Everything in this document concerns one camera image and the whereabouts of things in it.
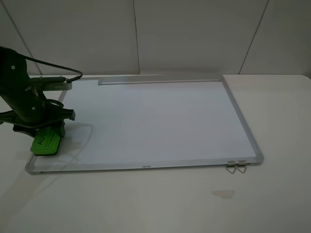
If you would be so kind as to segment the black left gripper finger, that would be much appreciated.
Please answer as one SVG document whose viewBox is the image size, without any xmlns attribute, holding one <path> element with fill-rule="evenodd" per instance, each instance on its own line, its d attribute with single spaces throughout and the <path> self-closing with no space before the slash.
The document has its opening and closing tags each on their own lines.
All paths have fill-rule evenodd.
<svg viewBox="0 0 311 233">
<path fill-rule="evenodd" d="M 65 136 L 65 122 L 63 120 L 54 122 L 51 126 L 51 135 L 56 137 L 56 135 L 59 138 L 63 138 Z"/>
</svg>

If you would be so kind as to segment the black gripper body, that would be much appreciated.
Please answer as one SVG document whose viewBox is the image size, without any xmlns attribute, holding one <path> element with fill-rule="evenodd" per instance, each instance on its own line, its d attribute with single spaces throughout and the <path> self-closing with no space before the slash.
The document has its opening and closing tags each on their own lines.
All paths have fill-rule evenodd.
<svg viewBox="0 0 311 233">
<path fill-rule="evenodd" d="M 37 90 L 27 73 L 27 60 L 16 51 L 0 48 L 0 97 L 11 111 L 0 114 L 0 121 L 13 125 L 42 128 L 54 122 L 75 120 L 75 112 Z"/>
</svg>

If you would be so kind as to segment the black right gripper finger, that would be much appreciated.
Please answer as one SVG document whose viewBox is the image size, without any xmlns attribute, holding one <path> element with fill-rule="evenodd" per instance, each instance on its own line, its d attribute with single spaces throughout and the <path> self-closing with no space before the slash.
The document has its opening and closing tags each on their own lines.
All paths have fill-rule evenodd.
<svg viewBox="0 0 311 233">
<path fill-rule="evenodd" d="M 21 126 L 21 125 L 14 125 L 13 131 L 17 132 L 17 133 L 25 134 L 25 135 L 30 136 L 32 138 L 35 138 L 37 131 L 38 131 L 38 128 Z"/>
</svg>

